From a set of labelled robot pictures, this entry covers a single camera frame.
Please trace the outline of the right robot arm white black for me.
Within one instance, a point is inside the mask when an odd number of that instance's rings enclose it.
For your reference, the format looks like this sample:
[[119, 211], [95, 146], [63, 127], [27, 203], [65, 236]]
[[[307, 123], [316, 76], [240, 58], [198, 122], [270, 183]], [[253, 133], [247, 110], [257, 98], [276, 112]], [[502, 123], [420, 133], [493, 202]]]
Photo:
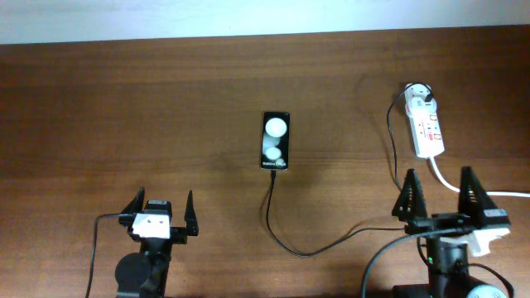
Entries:
[[398, 285], [392, 296], [418, 297], [514, 297], [513, 285], [495, 270], [482, 268], [496, 276], [505, 286], [502, 291], [470, 275], [473, 266], [468, 255], [489, 254], [489, 243], [509, 233], [508, 214], [498, 208], [480, 184], [472, 168], [461, 169], [455, 213], [431, 214], [417, 173], [409, 169], [392, 215], [404, 222], [405, 233], [426, 240], [426, 252], [420, 257], [427, 267], [427, 284]]

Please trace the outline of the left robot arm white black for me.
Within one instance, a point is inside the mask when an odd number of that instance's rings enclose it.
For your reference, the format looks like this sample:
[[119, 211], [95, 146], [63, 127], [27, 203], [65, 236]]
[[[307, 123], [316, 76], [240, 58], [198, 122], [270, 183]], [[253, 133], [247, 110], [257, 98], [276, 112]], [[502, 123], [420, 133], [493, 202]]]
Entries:
[[144, 198], [145, 189], [141, 188], [118, 220], [140, 249], [123, 257], [116, 266], [117, 297], [164, 297], [172, 248], [186, 245], [189, 237], [199, 235], [192, 192], [187, 195], [184, 227], [171, 225], [169, 201]]

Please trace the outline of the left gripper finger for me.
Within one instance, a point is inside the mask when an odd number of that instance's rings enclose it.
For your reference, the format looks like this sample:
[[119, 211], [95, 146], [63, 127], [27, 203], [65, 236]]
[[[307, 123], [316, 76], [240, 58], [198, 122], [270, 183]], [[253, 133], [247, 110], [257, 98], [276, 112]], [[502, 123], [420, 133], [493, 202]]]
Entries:
[[145, 188], [141, 187], [134, 198], [121, 211], [118, 223], [124, 227], [130, 227], [136, 215], [142, 212], [143, 202], [145, 197]]
[[190, 190], [187, 195], [186, 207], [185, 207], [185, 228], [188, 236], [198, 236], [199, 235], [199, 225], [194, 208], [193, 200], [193, 191]]

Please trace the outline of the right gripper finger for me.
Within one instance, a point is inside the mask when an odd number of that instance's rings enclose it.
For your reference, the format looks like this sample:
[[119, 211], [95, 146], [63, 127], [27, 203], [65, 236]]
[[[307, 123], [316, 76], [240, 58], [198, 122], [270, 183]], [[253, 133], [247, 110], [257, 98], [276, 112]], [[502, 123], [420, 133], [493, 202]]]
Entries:
[[470, 166], [461, 169], [458, 212], [469, 217], [476, 228], [508, 227], [507, 212], [493, 202]]
[[399, 220], [417, 220], [427, 217], [421, 182], [412, 168], [407, 171], [402, 190], [393, 206], [392, 216], [398, 217]]

